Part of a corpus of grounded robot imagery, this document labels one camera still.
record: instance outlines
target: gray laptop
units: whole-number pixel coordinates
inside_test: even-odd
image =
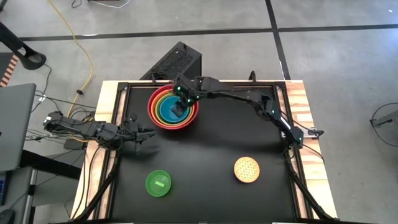
[[[0,88],[0,172],[19,167],[36,84]]]

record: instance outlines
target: black mesh box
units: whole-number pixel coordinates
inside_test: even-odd
[[[201,53],[178,42],[141,80],[173,80],[179,74],[189,79],[201,76]]]

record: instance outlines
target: yellow cable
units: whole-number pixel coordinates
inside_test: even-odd
[[[75,41],[76,45],[79,46],[79,48],[82,49],[82,51],[84,51],[88,61],[90,62],[90,76],[88,77],[86,83],[80,88],[81,91],[83,91],[83,89],[87,86],[87,84],[89,84],[89,82],[91,81],[91,78],[93,76],[93,72],[94,72],[94,66],[93,66],[93,62],[90,59],[90,56],[88,55],[87,51],[79,44],[79,42],[76,40],[75,34],[73,33],[72,28],[70,27],[69,23],[67,22],[67,20],[64,18],[64,16],[62,15],[62,13],[57,9],[57,7],[54,6],[54,3],[52,2],[52,0],[49,0],[49,3],[51,4],[51,6],[54,8],[54,10],[58,13],[58,15],[61,17],[61,19],[63,20],[63,22],[67,25],[70,33],[72,34],[73,40]],[[75,99],[73,100],[73,103],[76,102],[76,100],[78,99],[79,94],[76,94]],[[73,109],[73,105],[72,104],[69,108],[68,114],[67,116],[70,116],[70,113],[72,112]],[[76,141],[80,141],[80,142],[88,142],[87,140],[82,140],[82,139],[78,139],[75,137],[72,137],[73,139],[75,139]]]

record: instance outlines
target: table leg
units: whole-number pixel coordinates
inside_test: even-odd
[[[69,177],[75,180],[80,178],[81,173],[80,168],[26,150],[22,151],[19,165],[20,167],[31,166],[40,171]]]

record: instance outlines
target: waffle-patterned disc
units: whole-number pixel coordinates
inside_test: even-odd
[[[251,183],[259,177],[260,166],[253,158],[241,157],[235,162],[234,173],[241,182]]]

